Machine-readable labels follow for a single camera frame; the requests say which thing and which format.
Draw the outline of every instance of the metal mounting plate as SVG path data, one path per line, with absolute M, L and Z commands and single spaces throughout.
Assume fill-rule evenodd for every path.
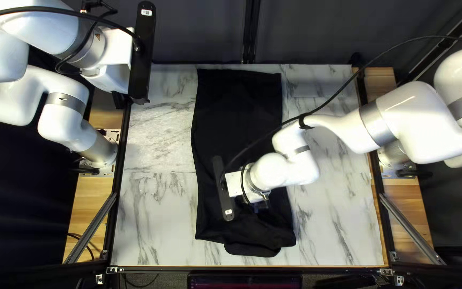
M 104 128 L 104 131 L 106 131 L 106 138 L 108 140 L 115 141 L 117 144 L 119 144 L 119 141 L 121 140 L 121 130 L 120 129 L 112 130 L 109 128 Z M 81 168 L 90 167 L 89 161 L 87 161 L 86 159 L 83 159 L 82 161 L 80 161 L 80 167 Z M 113 174 L 115 174 L 115 161 L 109 166 L 100 168 L 98 175 L 81 173 L 80 176 L 82 177 L 113 177 Z

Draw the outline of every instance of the black vertical post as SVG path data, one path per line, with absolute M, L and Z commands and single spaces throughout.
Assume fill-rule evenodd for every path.
M 261 0 L 247 0 L 243 27 L 242 64 L 253 64 L 256 58 L 256 36 L 260 19 Z

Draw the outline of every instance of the black garment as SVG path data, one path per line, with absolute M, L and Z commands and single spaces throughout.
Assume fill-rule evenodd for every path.
M 281 74 L 205 69 L 198 69 L 197 74 L 191 131 L 199 186 L 196 239 L 223 243 L 231 254 L 273 257 L 281 247 L 295 245 L 286 188 L 274 189 L 269 208 L 257 214 L 241 197 L 235 197 L 234 220 L 227 222 L 222 217 L 211 159 L 220 155 L 227 164 L 248 144 L 281 124 Z M 266 138 L 229 172 L 273 151 L 271 138 Z

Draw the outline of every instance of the metal bracket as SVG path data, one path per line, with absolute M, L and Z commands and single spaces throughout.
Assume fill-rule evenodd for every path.
M 95 275 L 95 284 L 103 285 L 103 274 Z
M 379 269 L 379 274 L 383 276 L 393 276 L 393 270 L 390 268 L 381 268 Z
M 156 7 L 149 1 L 138 4 L 135 33 L 142 47 L 135 47 L 129 72 L 128 95 L 138 104 L 149 103 L 149 78 L 151 76 L 152 48 L 155 43 Z
M 395 286 L 404 285 L 404 276 L 396 276 Z
M 109 141 L 115 141 L 117 144 L 119 144 L 119 140 L 121 139 L 121 130 L 120 129 L 109 129 L 109 128 L 104 128 L 103 129 L 105 132 L 105 137 Z M 82 177 L 113 177 L 115 174 L 115 165 L 116 162 L 114 161 L 112 165 L 106 166 L 104 168 L 99 169 L 99 174 L 93 175 L 90 173 L 81 173 L 80 176 Z M 80 161 L 80 168 L 86 168 L 86 167 L 91 167 L 90 166 L 90 161 L 83 159 Z
M 391 259 L 392 262 L 400 261 L 398 255 L 397 255 L 397 252 L 395 252 L 395 251 L 390 251 L 390 259 Z
M 395 204 L 383 194 L 379 194 L 381 204 L 395 217 L 402 228 L 409 234 L 411 239 L 415 242 L 416 246 L 424 253 L 427 258 L 431 260 L 434 265 L 446 265 L 445 261 L 441 259 L 440 255 L 427 244 L 427 241 L 420 235 L 420 233 L 413 227 L 411 222 L 406 219 L 404 214 L 395 206 Z
M 99 259 L 106 260 L 107 256 L 108 256 L 108 250 L 102 250 L 101 254 L 99 255 Z
M 106 267 L 106 274 L 115 274 L 117 273 L 117 267 Z
M 115 203 L 115 200 L 117 199 L 117 193 L 113 192 L 108 196 L 106 201 L 104 202 L 103 206 L 99 209 L 98 213 L 95 215 L 94 219 L 90 224 L 88 225 L 87 229 L 81 236 L 80 240 L 76 243 L 74 248 L 72 249 L 71 253 L 67 256 L 67 259 L 65 260 L 64 264 L 73 264 L 80 259 L 81 253 L 83 253 L 83 250 L 85 250 L 85 247 L 87 246 L 88 242 L 90 239 L 92 239 L 92 236 L 94 236 L 95 231 L 99 228 L 99 225 L 103 221 L 104 217 L 108 213 L 108 211 L 111 209 L 113 204 Z

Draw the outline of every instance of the black curtain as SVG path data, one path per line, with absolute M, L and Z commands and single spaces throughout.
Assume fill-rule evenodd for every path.
M 32 65 L 52 70 L 55 61 L 30 50 Z M 92 96 L 93 86 L 84 84 Z M 77 155 L 38 134 L 45 97 L 28 126 L 0 123 L 0 272 L 63 261 L 78 180 L 69 167 Z

